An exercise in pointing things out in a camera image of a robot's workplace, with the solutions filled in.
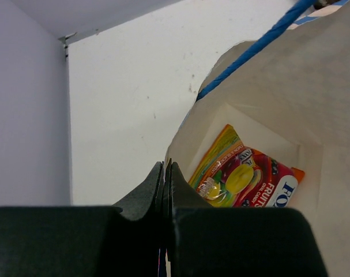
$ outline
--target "gray wall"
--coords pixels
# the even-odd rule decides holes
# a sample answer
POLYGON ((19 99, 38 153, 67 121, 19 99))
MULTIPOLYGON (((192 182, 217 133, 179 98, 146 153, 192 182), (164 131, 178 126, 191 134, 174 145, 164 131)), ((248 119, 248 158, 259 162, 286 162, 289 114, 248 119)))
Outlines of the gray wall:
POLYGON ((11 1, 56 38, 77 32, 77 35, 69 40, 71 43, 179 0, 11 1))
POLYGON ((67 66, 61 44, 0 0, 0 205, 67 205, 67 66))

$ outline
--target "white wall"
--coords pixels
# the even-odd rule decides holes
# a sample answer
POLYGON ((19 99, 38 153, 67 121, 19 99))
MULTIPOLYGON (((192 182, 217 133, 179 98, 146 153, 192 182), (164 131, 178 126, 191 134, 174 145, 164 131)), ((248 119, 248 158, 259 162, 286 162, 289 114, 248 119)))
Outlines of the white wall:
POLYGON ((67 68, 61 44, 0 0, 0 205, 66 205, 67 68))
POLYGON ((294 2, 184 0, 73 43, 73 203, 111 204, 137 186, 219 56, 258 39, 294 2))

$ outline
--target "paper bag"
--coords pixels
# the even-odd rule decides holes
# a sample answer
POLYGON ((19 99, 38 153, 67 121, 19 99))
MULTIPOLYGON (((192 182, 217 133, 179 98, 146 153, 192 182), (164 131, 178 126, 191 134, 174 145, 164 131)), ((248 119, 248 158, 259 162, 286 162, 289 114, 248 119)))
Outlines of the paper bag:
MULTIPOLYGON (((310 222, 330 276, 350 276, 350 1, 300 22, 194 104, 167 159, 189 180, 229 123, 245 145, 303 169, 289 206, 310 222)), ((225 53, 202 87, 251 44, 225 53)))

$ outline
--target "blue handle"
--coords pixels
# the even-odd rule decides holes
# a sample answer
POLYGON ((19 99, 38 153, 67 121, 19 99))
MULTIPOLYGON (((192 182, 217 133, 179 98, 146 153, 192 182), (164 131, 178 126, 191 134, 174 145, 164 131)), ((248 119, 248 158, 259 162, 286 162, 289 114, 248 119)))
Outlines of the blue handle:
POLYGON ((296 3, 286 14, 260 39, 258 39, 252 46, 249 47, 238 59, 236 59, 229 67, 225 69, 218 77, 210 82, 205 88, 203 88, 198 96, 197 100, 202 99, 219 84, 221 84, 228 76, 230 76, 236 69, 241 67, 253 56, 262 51, 272 41, 281 36, 286 29, 294 23, 294 21, 301 16, 310 6, 316 3, 317 0, 300 0, 296 3))

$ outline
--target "red package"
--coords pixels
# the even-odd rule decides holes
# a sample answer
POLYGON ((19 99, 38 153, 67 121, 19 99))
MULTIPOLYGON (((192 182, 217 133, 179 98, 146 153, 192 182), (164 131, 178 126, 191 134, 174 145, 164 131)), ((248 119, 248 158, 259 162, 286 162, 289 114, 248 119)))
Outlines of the red package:
POLYGON ((189 184, 215 207, 285 207, 303 177, 304 171, 246 147, 226 125, 189 184))

